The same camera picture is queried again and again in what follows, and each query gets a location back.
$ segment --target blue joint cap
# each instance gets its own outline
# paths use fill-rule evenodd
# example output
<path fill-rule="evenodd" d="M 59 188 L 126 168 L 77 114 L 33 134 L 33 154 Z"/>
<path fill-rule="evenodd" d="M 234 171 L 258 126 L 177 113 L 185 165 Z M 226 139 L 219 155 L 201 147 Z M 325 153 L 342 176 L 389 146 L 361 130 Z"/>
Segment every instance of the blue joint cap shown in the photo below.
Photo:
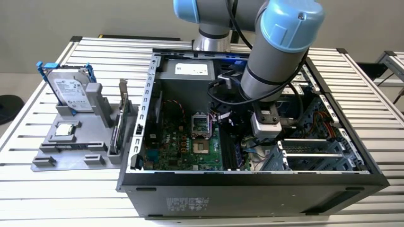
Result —
<path fill-rule="evenodd" d="M 191 23 L 199 22 L 195 0 L 173 0 L 171 3 L 177 18 Z"/>
<path fill-rule="evenodd" d="M 270 0 L 261 16 L 261 33 L 275 49 L 297 53 L 314 42 L 322 21 L 322 6 L 314 0 Z"/>
<path fill-rule="evenodd" d="M 54 70 L 58 68 L 58 63 L 46 63 L 43 69 Z"/>
<path fill-rule="evenodd" d="M 38 69 L 38 68 L 41 68 L 42 67 L 42 62 L 41 61 L 38 61 L 37 63 L 35 63 L 35 68 Z"/>

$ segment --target green circuit board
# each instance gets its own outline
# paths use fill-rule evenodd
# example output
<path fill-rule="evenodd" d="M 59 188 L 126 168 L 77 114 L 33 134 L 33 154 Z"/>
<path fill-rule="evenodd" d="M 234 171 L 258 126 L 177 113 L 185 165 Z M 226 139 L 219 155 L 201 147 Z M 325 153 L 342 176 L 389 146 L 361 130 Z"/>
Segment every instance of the green circuit board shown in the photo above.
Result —
<path fill-rule="evenodd" d="M 146 150 L 145 170 L 222 170 L 219 138 L 217 125 L 211 124 L 207 140 L 190 137 L 190 127 L 163 121 L 158 149 Z"/>

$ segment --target aluminum extrusion table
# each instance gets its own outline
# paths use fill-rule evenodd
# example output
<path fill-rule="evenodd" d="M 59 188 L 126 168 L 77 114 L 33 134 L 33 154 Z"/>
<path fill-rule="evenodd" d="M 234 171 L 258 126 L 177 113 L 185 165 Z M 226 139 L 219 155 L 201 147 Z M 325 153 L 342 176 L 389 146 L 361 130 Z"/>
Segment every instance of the aluminum extrusion table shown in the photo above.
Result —
<path fill-rule="evenodd" d="M 82 38 L 69 42 L 57 62 L 90 63 L 102 95 L 118 102 L 118 79 L 127 79 L 139 103 L 151 48 L 190 49 L 189 42 Z M 233 44 L 231 51 L 249 52 Z M 114 191 L 118 169 L 51 171 L 29 169 L 55 116 L 55 98 L 43 82 L 0 139 L 1 226 L 404 226 L 404 117 L 350 56 L 310 48 L 309 57 L 390 187 L 329 217 L 143 220 L 126 194 Z"/>

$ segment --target white label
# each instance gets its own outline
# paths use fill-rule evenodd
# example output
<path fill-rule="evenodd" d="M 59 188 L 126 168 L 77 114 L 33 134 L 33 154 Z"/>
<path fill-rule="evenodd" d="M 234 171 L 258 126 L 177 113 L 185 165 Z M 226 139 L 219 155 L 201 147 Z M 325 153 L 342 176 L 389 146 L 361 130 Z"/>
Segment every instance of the white label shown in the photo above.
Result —
<path fill-rule="evenodd" d="M 202 211 L 207 203 L 209 197 L 166 197 L 169 211 Z"/>
<path fill-rule="evenodd" d="M 74 79 L 54 79 L 53 81 L 69 108 L 75 111 L 93 110 L 78 81 Z"/>
<path fill-rule="evenodd" d="M 203 75 L 207 76 L 207 65 L 205 64 L 175 64 L 175 75 Z"/>

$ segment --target black cable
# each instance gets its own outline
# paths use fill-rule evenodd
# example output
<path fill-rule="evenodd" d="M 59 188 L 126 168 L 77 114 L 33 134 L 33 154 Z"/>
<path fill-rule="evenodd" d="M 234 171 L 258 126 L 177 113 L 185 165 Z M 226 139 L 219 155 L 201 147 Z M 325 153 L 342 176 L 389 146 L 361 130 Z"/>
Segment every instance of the black cable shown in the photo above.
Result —
<path fill-rule="evenodd" d="M 377 84 L 377 86 L 379 86 L 379 84 L 382 84 L 383 81 L 385 81 L 389 77 L 391 77 L 391 75 L 393 75 L 393 73 L 391 73 L 386 78 L 383 78 L 383 80 Z"/>
<path fill-rule="evenodd" d="M 299 97 L 299 94 L 294 88 L 294 86 L 291 85 L 291 83 L 287 83 L 294 95 L 295 95 L 295 99 L 297 99 L 297 102 L 298 102 L 298 116 L 295 118 L 297 122 L 299 122 L 301 118 L 302 118 L 302 100 L 301 100 L 301 97 Z"/>
<path fill-rule="evenodd" d="M 395 103 L 398 102 L 399 98 L 401 98 L 401 95 L 398 95 L 398 96 L 395 97 L 395 99 L 393 100 L 391 103 L 395 104 Z"/>
<path fill-rule="evenodd" d="M 257 152 L 246 151 L 246 150 L 245 150 L 245 152 L 246 152 L 246 153 L 250 153 L 250 154 L 253 154 L 253 155 L 257 155 L 257 156 L 259 156 L 261 158 L 266 158 L 266 156 L 259 155 Z"/>
<path fill-rule="evenodd" d="M 230 7 L 229 7 L 229 4 L 230 4 L 230 3 L 229 3 L 229 0 L 225 0 L 226 12 L 227 12 L 229 19 L 230 19 L 230 21 L 231 21 L 231 23 L 233 23 L 233 27 L 234 27 L 234 29 L 235 29 L 235 31 L 237 31 L 237 33 L 238 33 L 238 36 L 239 36 L 242 42 L 243 42 L 245 45 L 246 45 L 246 47 L 251 49 L 251 45 L 250 45 L 250 43 L 247 42 L 247 40 L 246 40 L 246 38 L 245 38 L 245 36 L 243 36 L 243 34 L 242 34 L 242 32 L 241 32 L 241 29 L 239 29 L 239 27 L 238 27 L 238 24 L 237 24 L 237 22 L 235 22 L 235 18 L 234 18 L 231 9 L 230 9 Z"/>
<path fill-rule="evenodd" d="M 221 99 L 218 99 L 217 97 L 213 96 L 213 94 L 210 93 L 210 88 L 214 87 L 217 85 L 217 83 L 213 83 L 211 85 L 207 86 L 207 96 L 215 100 L 217 102 L 222 103 L 222 104 L 226 104 L 226 105 L 243 105 L 243 104 L 249 104 L 249 103 L 253 103 L 255 101 L 259 101 L 261 99 L 269 97 L 270 95 L 275 94 L 281 89 L 283 89 L 283 87 L 286 86 L 286 84 L 293 80 L 293 78 L 295 77 L 297 73 L 299 72 L 299 69 L 303 65 L 303 62 L 305 62 L 305 58 L 307 56 L 307 53 L 309 53 L 309 50 L 305 51 L 303 53 L 303 56 L 301 58 L 301 61 L 297 65 L 297 68 L 294 70 L 294 72 L 291 73 L 291 75 L 289 76 L 289 78 L 285 80 L 285 82 L 282 83 L 282 85 L 279 85 L 275 89 L 273 89 L 267 94 L 262 95 L 261 97 L 257 97 L 254 99 L 249 99 L 249 100 L 245 100 L 242 102 L 237 102 L 237 103 L 229 103 Z"/>

